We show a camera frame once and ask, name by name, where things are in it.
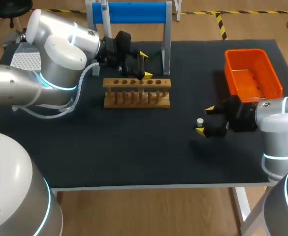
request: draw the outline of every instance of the wooden test tube rack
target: wooden test tube rack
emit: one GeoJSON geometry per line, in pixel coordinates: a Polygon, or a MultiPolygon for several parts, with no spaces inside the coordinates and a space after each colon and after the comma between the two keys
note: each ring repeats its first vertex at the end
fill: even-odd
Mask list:
{"type": "Polygon", "coordinates": [[[104,108],[169,108],[170,79],[103,79],[104,108]],[[131,91],[115,91],[134,88],[131,91]]]}

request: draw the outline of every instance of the black tabletop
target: black tabletop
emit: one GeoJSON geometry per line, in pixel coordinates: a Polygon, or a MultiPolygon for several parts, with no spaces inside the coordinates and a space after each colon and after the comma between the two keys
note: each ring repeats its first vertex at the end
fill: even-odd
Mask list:
{"type": "MultiPolygon", "coordinates": [[[[146,71],[164,78],[161,43],[133,46],[150,56],[146,71]]],[[[288,96],[288,66],[273,40],[172,42],[170,109],[104,109],[102,79],[119,75],[101,69],[99,78],[87,74],[72,114],[42,120],[0,108],[0,133],[27,150],[52,188],[268,182],[258,131],[206,139],[193,129],[227,96],[224,52],[243,48],[267,52],[288,96]]],[[[10,64],[15,49],[1,63],[10,64]]]]}

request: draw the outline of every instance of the orange basket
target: orange basket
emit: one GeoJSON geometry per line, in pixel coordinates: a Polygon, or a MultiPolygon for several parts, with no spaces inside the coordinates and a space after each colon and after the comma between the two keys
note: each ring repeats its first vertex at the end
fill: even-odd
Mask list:
{"type": "Polygon", "coordinates": [[[224,73],[231,95],[242,102],[283,97],[283,88],[264,50],[227,50],[224,73]]]}

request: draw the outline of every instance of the floor tape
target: floor tape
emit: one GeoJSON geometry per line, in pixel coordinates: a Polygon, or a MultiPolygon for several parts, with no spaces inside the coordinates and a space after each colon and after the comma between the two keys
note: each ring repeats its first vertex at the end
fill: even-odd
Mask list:
{"type": "MultiPolygon", "coordinates": [[[[78,11],[78,10],[62,10],[62,9],[42,9],[43,11],[47,12],[63,12],[63,13],[81,13],[85,14],[86,11],[78,11]]],[[[181,15],[203,15],[203,14],[212,14],[215,15],[216,13],[219,14],[288,14],[288,11],[182,11],[181,15]]]]}
{"type": "Polygon", "coordinates": [[[218,26],[219,26],[219,30],[221,32],[221,36],[222,36],[223,40],[228,40],[226,29],[224,28],[224,25],[223,25],[222,15],[219,14],[219,13],[216,13],[215,16],[216,16],[217,23],[218,23],[218,26]]]}

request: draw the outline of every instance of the white perforated box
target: white perforated box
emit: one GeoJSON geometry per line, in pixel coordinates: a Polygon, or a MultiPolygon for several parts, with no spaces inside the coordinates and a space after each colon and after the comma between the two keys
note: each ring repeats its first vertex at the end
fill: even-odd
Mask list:
{"type": "Polygon", "coordinates": [[[40,71],[40,53],[15,53],[10,65],[23,70],[40,71]]]}

